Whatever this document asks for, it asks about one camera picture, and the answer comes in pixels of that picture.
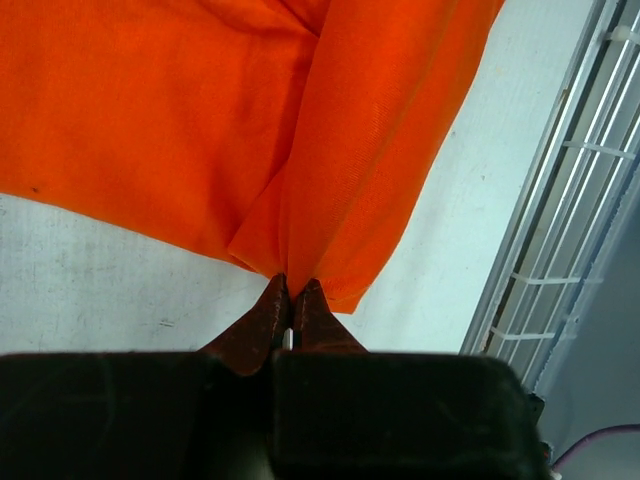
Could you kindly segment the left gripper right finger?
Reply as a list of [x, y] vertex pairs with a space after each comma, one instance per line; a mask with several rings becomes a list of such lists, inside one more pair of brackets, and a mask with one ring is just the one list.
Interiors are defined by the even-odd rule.
[[319, 280], [310, 280], [295, 302], [293, 316], [293, 349], [316, 353], [366, 353], [333, 315]]

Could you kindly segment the orange t shirt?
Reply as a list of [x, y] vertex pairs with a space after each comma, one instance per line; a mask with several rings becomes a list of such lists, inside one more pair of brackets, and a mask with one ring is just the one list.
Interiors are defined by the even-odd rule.
[[353, 312], [498, 1], [5, 1], [1, 190]]

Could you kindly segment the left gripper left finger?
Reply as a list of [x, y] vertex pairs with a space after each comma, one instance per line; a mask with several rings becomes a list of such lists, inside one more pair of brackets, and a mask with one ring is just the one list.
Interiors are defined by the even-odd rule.
[[256, 374], [282, 345], [290, 325], [286, 276], [271, 278], [256, 303], [217, 337], [199, 349], [238, 376]]

